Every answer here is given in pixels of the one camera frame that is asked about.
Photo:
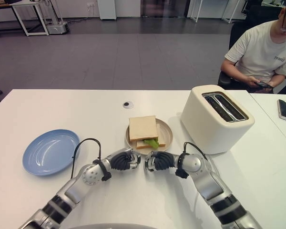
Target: blue plate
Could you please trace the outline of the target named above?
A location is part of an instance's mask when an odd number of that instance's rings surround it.
[[[38,176],[62,171],[72,163],[72,156],[79,142],[78,136],[70,130],[46,132],[32,141],[25,150],[23,167]]]

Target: sandwich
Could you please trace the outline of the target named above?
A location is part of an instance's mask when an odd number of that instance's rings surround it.
[[[129,140],[136,142],[137,149],[165,146],[160,125],[156,124],[154,115],[129,118]]]

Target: white toaster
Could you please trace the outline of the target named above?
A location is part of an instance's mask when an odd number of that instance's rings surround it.
[[[255,122],[227,91],[216,85],[191,90],[181,121],[205,154],[228,151]]]

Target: door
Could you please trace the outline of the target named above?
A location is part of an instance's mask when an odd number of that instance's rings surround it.
[[[141,16],[186,18],[191,0],[141,0]]]

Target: power outlet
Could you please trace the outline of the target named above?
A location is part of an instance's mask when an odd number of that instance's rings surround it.
[[[88,2],[88,3],[87,3],[87,7],[88,7],[88,8],[93,7],[93,6],[94,6],[94,2]]]

